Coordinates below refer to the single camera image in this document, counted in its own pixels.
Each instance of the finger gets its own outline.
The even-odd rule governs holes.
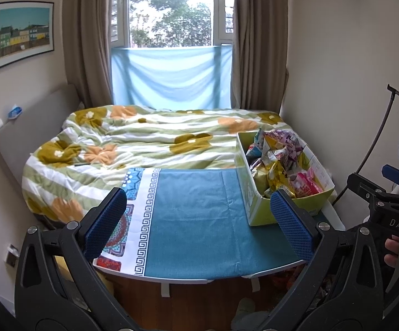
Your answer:
[[[397,256],[386,254],[384,256],[384,262],[388,266],[395,267],[395,265],[397,264]]]
[[[399,255],[399,241],[387,239],[386,242],[385,242],[385,247],[389,251]]]

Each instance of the window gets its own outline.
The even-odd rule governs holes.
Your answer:
[[[113,47],[231,44],[233,0],[112,0]]]

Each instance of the box of snacks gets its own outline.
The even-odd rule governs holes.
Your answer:
[[[335,187],[310,148],[290,130],[238,133],[235,164],[251,226],[276,223],[270,196],[278,189],[314,216]]]

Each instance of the human hand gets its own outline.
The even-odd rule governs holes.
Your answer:
[[[396,255],[386,254],[384,256],[384,261],[388,266],[395,267],[399,255],[399,237],[392,235],[391,239],[386,240],[385,247]]]

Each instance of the curtain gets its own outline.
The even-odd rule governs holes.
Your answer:
[[[86,107],[112,104],[111,8],[111,0],[63,0],[66,77]]]
[[[287,0],[235,0],[232,107],[279,113],[287,80]]]
[[[231,68],[232,46],[112,48],[114,103],[230,108]]]

